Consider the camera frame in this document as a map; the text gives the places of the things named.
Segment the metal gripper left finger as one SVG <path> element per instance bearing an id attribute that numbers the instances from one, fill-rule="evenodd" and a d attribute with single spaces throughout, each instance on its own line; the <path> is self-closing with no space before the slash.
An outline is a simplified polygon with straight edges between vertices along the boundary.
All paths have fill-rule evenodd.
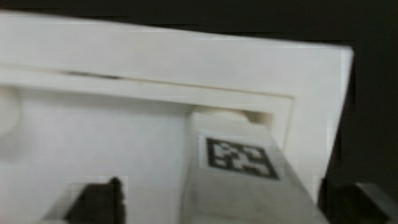
<path id="1" fill-rule="evenodd" d="M 61 194 L 41 224 L 126 224 L 123 181 L 75 184 Z"/>

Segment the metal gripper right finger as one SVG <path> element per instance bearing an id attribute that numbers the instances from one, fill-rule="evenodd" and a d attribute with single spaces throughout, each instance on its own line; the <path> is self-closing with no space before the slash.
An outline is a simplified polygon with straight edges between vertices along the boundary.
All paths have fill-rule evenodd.
<path id="1" fill-rule="evenodd" d="M 398 201 L 375 182 L 322 180 L 318 208 L 329 224 L 398 224 Z"/>

